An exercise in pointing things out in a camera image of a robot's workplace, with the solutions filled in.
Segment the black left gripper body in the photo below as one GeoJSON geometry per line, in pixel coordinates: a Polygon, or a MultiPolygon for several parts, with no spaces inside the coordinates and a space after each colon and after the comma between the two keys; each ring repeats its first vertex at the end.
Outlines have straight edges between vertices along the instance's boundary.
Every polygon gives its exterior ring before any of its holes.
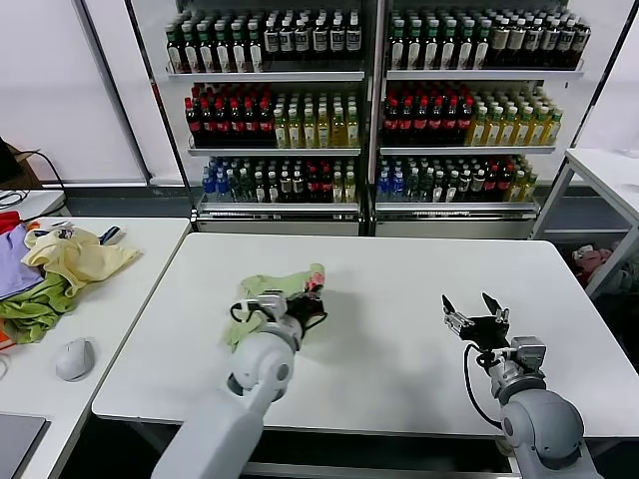
{"type": "Polygon", "coordinates": [[[323,302],[319,297],[300,295],[287,302],[287,315],[294,318],[301,326],[303,334],[327,318],[323,302]]]}

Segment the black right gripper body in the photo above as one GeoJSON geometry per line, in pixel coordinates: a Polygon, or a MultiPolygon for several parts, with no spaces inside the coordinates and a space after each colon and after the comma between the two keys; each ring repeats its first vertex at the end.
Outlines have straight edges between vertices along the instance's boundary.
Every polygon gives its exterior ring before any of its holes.
{"type": "Polygon", "coordinates": [[[474,343],[480,350],[494,350],[509,345],[506,339],[509,321],[501,316],[477,316],[461,328],[461,339],[474,343]]]}

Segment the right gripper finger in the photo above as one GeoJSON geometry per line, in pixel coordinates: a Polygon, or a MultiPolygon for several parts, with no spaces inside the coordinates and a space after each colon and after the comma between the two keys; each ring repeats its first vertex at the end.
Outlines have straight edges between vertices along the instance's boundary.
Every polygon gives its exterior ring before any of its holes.
{"type": "Polygon", "coordinates": [[[490,296],[488,293],[484,292],[482,294],[482,298],[483,301],[486,305],[486,307],[488,308],[488,310],[490,311],[490,313],[492,314],[493,318],[495,319],[495,322],[498,324],[508,324],[509,323],[509,309],[508,308],[502,308],[501,305],[499,304],[498,300],[492,296],[490,296]]]}
{"type": "Polygon", "coordinates": [[[441,299],[443,307],[443,321],[453,332],[461,333],[463,329],[474,325],[473,320],[454,308],[445,294],[441,297],[441,299]]]}

